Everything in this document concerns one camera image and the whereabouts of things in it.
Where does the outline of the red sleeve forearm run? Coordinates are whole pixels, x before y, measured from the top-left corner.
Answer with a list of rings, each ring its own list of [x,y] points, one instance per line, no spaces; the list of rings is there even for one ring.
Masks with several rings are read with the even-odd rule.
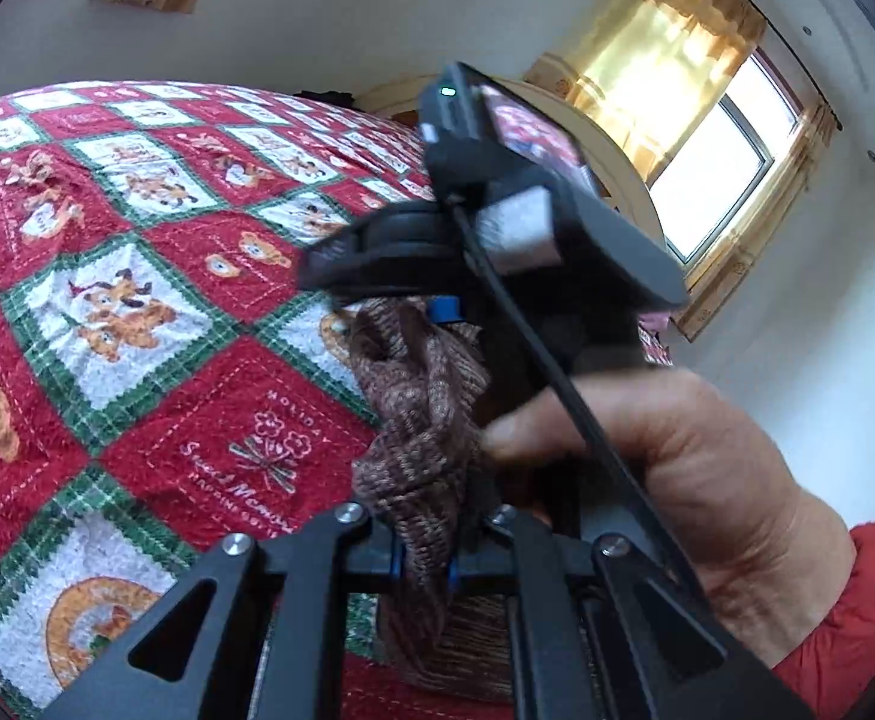
[[[849,582],[823,622],[774,668],[818,718],[875,704],[875,522],[850,530]]]

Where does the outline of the right hand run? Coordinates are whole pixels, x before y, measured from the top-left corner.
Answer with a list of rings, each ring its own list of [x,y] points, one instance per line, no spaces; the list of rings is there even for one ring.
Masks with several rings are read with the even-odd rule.
[[[574,387],[609,442],[644,470],[715,616],[769,667],[784,660],[849,582],[857,551],[841,516],[694,372],[590,374]]]

